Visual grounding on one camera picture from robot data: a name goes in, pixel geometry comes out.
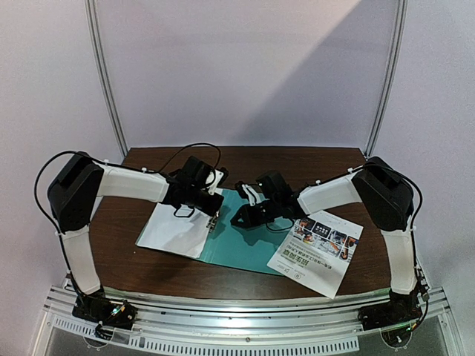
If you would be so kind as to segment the metal folder clip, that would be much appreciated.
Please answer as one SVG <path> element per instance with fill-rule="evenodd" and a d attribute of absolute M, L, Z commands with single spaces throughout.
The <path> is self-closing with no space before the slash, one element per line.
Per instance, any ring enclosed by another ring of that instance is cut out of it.
<path fill-rule="evenodd" d="M 220 217 L 219 212 L 216 212 L 207 222 L 206 229 L 208 230 L 209 233 L 212 233 L 213 230 L 215 230 L 219 217 Z"/>

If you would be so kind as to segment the white printed text sheets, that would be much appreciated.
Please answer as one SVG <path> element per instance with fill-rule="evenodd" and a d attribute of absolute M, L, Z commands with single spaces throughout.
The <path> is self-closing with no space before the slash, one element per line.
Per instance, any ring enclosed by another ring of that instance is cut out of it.
<path fill-rule="evenodd" d="M 198 210 L 190 217 L 176 217 L 174 212 L 170 205 L 156 204 L 136 246 L 197 259 L 209 235 L 206 224 L 211 217 Z"/>

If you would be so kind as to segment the teal file folder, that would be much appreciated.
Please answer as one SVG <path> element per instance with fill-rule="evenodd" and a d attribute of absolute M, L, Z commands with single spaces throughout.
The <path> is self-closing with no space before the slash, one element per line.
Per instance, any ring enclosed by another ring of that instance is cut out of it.
<path fill-rule="evenodd" d="M 292 223 L 279 218 L 274 223 L 257 228 L 234 227 L 231 218 L 246 200 L 234 190 L 220 189 L 219 193 L 224 196 L 224 201 L 216 228 L 209 233 L 201 255 L 193 260 L 279 276 L 280 273 L 269 268 L 267 263 L 283 242 Z M 190 212 L 189 208 L 182 208 L 179 217 L 185 217 Z"/>

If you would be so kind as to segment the colourful printed brochure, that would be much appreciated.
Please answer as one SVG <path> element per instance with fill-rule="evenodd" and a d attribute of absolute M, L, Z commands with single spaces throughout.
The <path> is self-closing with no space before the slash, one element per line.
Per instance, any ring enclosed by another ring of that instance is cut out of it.
<path fill-rule="evenodd" d="M 319 211 L 295 222 L 267 266 L 333 299 L 362 232 L 354 222 Z"/>

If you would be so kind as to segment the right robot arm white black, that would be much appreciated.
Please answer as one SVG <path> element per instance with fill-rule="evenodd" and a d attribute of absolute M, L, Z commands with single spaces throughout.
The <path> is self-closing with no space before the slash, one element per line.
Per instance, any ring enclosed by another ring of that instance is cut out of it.
<path fill-rule="evenodd" d="M 278 171 L 266 172 L 256 182 L 265 197 L 262 202 L 252 198 L 253 188 L 243 182 L 235 186 L 248 202 L 231 219 L 234 227 L 255 228 L 279 217 L 297 220 L 328 208 L 362 203 L 384 238 L 391 280 L 389 302 L 362 308 L 359 320 L 383 326 L 422 319 L 418 296 L 424 291 L 413 235 L 413 221 L 420 209 L 413 197 L 421 191 L 410 179 L 374 156 L 358 168 L 299 191 L 292 190 Z"/>

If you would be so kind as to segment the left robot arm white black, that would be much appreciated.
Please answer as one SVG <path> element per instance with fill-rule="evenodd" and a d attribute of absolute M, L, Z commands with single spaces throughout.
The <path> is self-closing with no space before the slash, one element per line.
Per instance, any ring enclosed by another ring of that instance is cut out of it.
<path fill-rule="evenodd" d="M 170 174 L 99 161 L 85 152 L 73 152 L 47 189 L 50 219 L 62 244 L 73 287 L 80 304 L 95 322 L 110 316 L 110 306 L 97 293 L 102 285 L 95 269 L 89 230 L 99 197 L 122 197 L 183 207 L 213 217 L 223 204 L 216 189 L 229 175 L 195 156 Z"/>

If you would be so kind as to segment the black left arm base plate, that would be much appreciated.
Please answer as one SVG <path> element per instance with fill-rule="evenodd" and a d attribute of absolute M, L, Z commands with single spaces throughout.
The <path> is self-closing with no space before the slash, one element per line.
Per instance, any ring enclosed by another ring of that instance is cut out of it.
<path fill-rule="evenodd" d="M 138 309 L 127 300 L 86 295 L 76 299 L 72 315 L 103 326 L 131 330 L 137 312 Z"/>

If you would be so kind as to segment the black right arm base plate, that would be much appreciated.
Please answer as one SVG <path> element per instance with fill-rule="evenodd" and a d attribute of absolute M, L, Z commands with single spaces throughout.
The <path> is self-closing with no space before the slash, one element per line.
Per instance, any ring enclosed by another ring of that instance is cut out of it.
<path fill-rule="evenodd" d="M 417 297 L 412 294 L 391 294 L 387 302 L 361 307 L 358 320 L 365 331 L 389 326 L 405 326 L 412 331 L 425 319 L 426 314 Z"/>

